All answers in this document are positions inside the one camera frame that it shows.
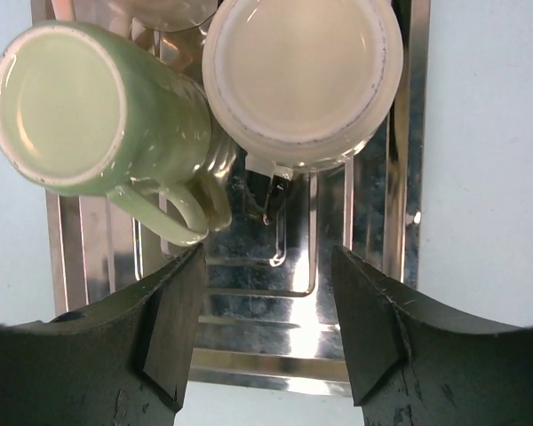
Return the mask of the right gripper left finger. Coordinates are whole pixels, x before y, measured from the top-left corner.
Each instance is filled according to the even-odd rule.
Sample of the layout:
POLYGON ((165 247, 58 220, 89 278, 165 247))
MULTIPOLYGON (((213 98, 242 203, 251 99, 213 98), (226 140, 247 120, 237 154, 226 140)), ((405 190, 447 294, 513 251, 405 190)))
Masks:
POLYGON ((207 284, 202 246, 49 322, 0 325, 0 425, 171 425, 207 284))

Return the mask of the pink orange mug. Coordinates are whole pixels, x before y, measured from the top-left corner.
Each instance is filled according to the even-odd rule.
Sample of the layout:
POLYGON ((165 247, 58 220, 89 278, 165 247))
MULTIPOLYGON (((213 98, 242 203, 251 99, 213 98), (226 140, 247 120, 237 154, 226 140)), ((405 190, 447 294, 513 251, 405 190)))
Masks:
POLYGON ((219 7, 218 0, 123 0, 108 4, 145 27, 164 32, 197 27, 219 7))

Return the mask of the steel tray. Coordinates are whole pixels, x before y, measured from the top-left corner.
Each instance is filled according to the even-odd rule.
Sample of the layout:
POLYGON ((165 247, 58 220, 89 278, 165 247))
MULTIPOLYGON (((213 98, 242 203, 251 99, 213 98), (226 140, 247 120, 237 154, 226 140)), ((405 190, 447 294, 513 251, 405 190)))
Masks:
MULTIPOLYGON (((392 5, 405 64, 390 115, 345 165, 298 175, 269 225, 245 211, 245 152, 214 130, 207 168, 232 221, 205 241, 210 278, 191 380, 349 396, 330 282, 333 247, 417 287, 431 1, 392 5)), ((200 82, 210 23, 165 34, 134 20, 129 34, 200 82)), ((46 193, 46 205, 57 315, 98 302, 183 251, 106 198, 46 193)))

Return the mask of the cream mug black handle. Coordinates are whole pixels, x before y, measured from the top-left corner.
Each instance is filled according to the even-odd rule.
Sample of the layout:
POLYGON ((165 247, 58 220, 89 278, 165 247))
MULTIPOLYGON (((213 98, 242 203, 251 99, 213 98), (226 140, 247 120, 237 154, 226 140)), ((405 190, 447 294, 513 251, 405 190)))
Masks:
POLYGON ((394 103, 402 67, 387 1, 223 2, 203 48, 203 85, 246 153, 249 213, 270 223, 295 176, 359 153, 394 103))

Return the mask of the green mug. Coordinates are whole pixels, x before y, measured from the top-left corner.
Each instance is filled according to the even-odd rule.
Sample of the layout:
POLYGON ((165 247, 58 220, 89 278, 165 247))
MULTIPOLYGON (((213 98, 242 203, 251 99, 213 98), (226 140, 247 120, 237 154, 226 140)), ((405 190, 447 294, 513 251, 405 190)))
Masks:
POLYGON ((49 20, 0 56, 0 149, 27 180, 104 196, 190 247, 232 218, 202 88, 104 28, 49 20))

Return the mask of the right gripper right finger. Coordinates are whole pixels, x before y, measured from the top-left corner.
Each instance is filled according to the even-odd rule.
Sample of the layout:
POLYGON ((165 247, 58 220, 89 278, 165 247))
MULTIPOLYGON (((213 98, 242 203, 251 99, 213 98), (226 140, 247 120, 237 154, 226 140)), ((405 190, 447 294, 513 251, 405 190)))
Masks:
POLYGON ((533 327, 457 310, 343 247, 331 283, 367 425, 533 425, 533 327))

